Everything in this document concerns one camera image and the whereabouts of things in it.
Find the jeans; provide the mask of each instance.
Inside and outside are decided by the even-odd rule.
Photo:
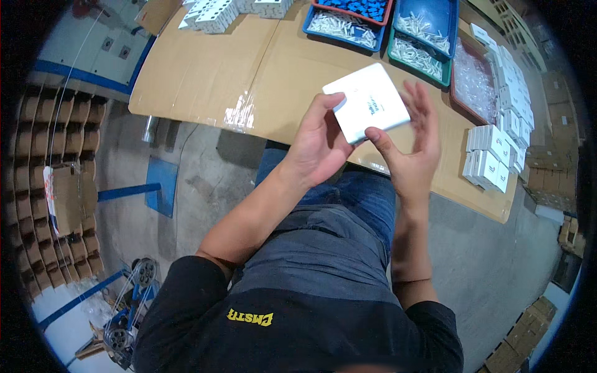
[[[288,146],[267,141],[257,170],[255,187],[284,159]],[[388,176],[348,164],[334,184],[323,183],[307,191],[304,205],[342,205],[367,223],[390,252],[396,219],[396,192]]]

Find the concrete floor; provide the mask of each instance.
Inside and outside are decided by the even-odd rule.
[[[174,218],[149,209],[139,195],[100,204],[97,226],[106,273],[149,255],[159,261],[164,278],[174,260],[193,254],[207,231],[252,191],[265,141],[182,123],[168,153],[163,145],[140,141],[145,121],[124,104],[112,106],[101,128],[96,183],[99,190],[143,184],[149,156],[179,164]],[[158,138],[165,137],[164,129]],[[537,218],[533,208],[521,185],[506,224],[431,197],[433,283],[456,314],[465,372],[481,366],[543,293],[559,260],[559,227]]]

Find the forearm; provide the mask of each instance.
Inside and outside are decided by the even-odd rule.
[[[392,245],[394,281],[409,282],[430,279],[431,261],[427,251],[429,203],[413,206],[401,204]]]
[[[244,264],[307,192],[282,161],[205,236],[197,255]]]
[[[392,288],[404,309],[421,301],[438,301],[431,282],[427,250],[429,203],[401,204],[392,245]]]

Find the table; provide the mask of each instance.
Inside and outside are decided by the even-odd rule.
[[[385,50],[367,57],[307,39],[301,28],[308,9],[307,0],[298,0],[283,20],[242,14],[221,35],[178,30],[185,14],[181,9],[147,56],[131,95],[130,112],[291,144],[309,103],[325,84],[375,62],[384,66],[399,90],[404,79],[419,80],[390,65]],[[498,44],[505,44],[496,34]],[[438,110],[442,144],[432,191],[505,223],[517,176],[510,175],[505,194],[483,190],[462,177],[467,130],[474,124],[442,101],[440,89],[424,84]],[[410,152],[410,126],[397,127],[389,135],[398,149]],[[359,146],[349,160],[388,173],[369,142]]]

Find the hand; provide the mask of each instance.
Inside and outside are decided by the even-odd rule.
[[[332,112],[344,100],[343,93],[318,94],[311,102],[282,161],[295,180],[307,188],[323,183],[336,173],[354,151]]]
[[[427,206],[433,174],[438,167],[441,153],[438,134],[438,114],[427,89],[416,83],[413,87],[404,81],[409,94],[400,94],[411,117],[415,140],[413,151],[403,154],[392,139],[382,130],[369,127],[365,135],[379,150],[390,169],[392,184],[404,207]]]

